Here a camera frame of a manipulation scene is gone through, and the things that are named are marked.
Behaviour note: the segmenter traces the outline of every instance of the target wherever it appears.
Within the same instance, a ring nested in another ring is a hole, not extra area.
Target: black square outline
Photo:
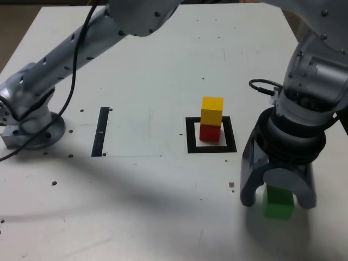
[[[226,146],[202,146],[196,145],[195,123],[201,122],[201,117],[186,117],[187,153],[226,153],[237,152],[234,141],[231,118],[222,117],[223,131],[225,133]]]

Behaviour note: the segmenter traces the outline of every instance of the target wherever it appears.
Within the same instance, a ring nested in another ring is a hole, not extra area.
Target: floor
[[[39,5],[0,5],[0,72],[40,9]],[[300,20],[289,12],[284,12],[284,14],[296,35],[298,29],[301,28]]]

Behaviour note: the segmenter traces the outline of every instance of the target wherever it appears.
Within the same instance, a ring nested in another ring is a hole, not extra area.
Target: yellow cube
[[[221,126],[222,122],[222,97],[204,96],[201,110],[201,124]]]

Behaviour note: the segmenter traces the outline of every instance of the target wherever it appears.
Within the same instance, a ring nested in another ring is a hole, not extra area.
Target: red cube
[[[219,142],[220,140],[220,126],[203,125],[200,127],[200,140]]]

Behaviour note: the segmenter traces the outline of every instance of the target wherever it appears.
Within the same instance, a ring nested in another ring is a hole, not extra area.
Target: wooden block
[[[203,125],[200,126],[200,140],[219,142],[220,140],[220,126]]]
[[[221,127],[222,109],[222,97],[204,96],[201,109],[201,124]]]
[[[294,211],[293,193],[267,185],[263,193],[262,209],[266,218],[290,219]]]

